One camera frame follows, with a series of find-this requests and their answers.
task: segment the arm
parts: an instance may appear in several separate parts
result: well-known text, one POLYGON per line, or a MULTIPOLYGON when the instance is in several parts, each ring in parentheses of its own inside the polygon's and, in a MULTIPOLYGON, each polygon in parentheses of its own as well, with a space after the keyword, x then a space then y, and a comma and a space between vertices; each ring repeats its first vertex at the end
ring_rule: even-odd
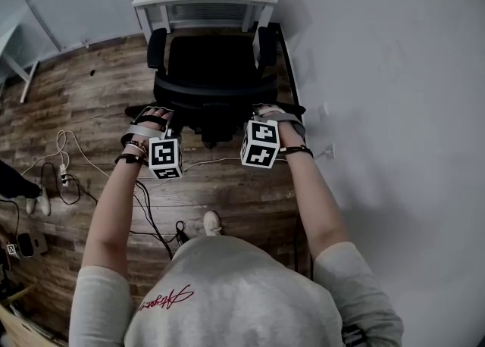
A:
MULTIPOLYGON (((161 116, 163 111, 151 109, 145 115, 161 116)), ((140 126, 160 129, 153 122, 143 122, 140 126)), ((141 136, 134 136, 133 139, 143 142, 148 151, 147 139, 141 136)), ((127 146, 124 153, 141 154, 131 146, 127 146)), ((133 191, 140 168, 141 164, 127 164, 124 160, 120 160, 114 168, 92 216, 82 267, 101 266, 124 277, 127 275, 127 242, 133 212, 133 191)))
MULTIPOLYGON (((279 125, 283 146, 304 145, 290 123, 279 125)), ((358 328, 369 346, 401 345, 403 325, 377 278, 355 246, 332 192, 313 157, 287 155, 296 200, 314 261, 314 281, 327 289, 342 316, 344 328, 358 328)))
MULTIPOLYGON (((279 125, 282 146, 304 145, 302 137, 291 123, 279 125)), ((298 152, 287 155, 296 201, 308 238, 310 253, 316 258, 323 250, 339 242, 349 240, 347 230, 340 217, 339 206, 320 171, 308 153, 298 152)))

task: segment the shoe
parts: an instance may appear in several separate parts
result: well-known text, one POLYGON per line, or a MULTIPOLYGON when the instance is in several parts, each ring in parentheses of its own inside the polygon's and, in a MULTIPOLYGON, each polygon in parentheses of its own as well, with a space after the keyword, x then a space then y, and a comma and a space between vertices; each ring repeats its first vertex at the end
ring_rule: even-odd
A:
POLYGON ((49 201, 49 197, 47 196, 47 192, 44 186, 42 187, 42 193, 40 196, 37 196, 37 201, 40 204, 40 209, 45 216, 49 216, 51 214, 51 202, 49 201))
POLYGON ((207 211, 204 215, 204 228, 206 236, 221 235, 221 221, 214 211, 207 211))
POLYGON ((25 209, 27 210, 28 215, 32 215, 33 210, 36 208, 36 201, 36 199, 27 199, 27 206, 25 209))

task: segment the person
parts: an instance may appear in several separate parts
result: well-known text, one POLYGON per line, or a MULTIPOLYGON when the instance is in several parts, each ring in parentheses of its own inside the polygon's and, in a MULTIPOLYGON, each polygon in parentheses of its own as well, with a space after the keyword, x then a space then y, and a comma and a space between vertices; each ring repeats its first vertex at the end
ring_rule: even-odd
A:
POLYGON ((51 214, 51 203, 43 185, 25 179, 10 165, 0 160, 0 195, 6 199, 24 196, 27 199, 27 213, 32 214, 39 202, 42 213, 46 216, 51 214))
MULTIPOLYGON (((145 114, 167 117, 163 110, 145 114)), ((142 125, 159 128, 152 122, 142 125)), ((304 145, 290 123, 279 123, 279 131, 282 146, 304 145)), ((142 155, 130 145, 124 152, 142 155)), ((366 345, 401 345, 402 321, 349 241, 312 156, 296 152, 286 159, 314 259, 314 282, 261 249, 221 235, 219 217, 210 211, 204 216, 207 236, 183 244, 134 308, 127 239, 141 164, 120 160, 89 228, 71 310, 70 345, 342 346, 343 327, 357 330, 366 345)))

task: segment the wall outlet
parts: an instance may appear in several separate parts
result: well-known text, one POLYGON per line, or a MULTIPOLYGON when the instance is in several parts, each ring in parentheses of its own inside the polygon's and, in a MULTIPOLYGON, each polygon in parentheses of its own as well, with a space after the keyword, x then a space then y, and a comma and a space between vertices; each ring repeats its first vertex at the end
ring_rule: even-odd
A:
POLYGON ((324 155, 327 156, 328 160, 333 160, 336 157, 335 144, 331 143, 324 150, 324 155))
POLYGON ((61 182, 62 186, 69 186, 69 178, 66 176, 67 175, 67 168, 66 164, 61 164, 59 167, 59 174, 61 175, 61 182))

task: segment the chair armrest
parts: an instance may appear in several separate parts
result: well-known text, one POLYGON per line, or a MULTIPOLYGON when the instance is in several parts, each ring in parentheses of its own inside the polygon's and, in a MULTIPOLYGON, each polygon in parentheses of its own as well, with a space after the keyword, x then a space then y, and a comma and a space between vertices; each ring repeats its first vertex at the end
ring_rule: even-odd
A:
POLYGON ((276 64, 277 46, 276 33, 266 27, 258 29, 259 36, 259 64, 267 67, 276 64))
POLYGON ((149 68, 163 69, 164 67, 164 54, 165 54, 165 42, 167 41, 167 30, 160 28, 152 32, 152 36, 149 41, 149 49, 146 52, 146 62, 149 68))

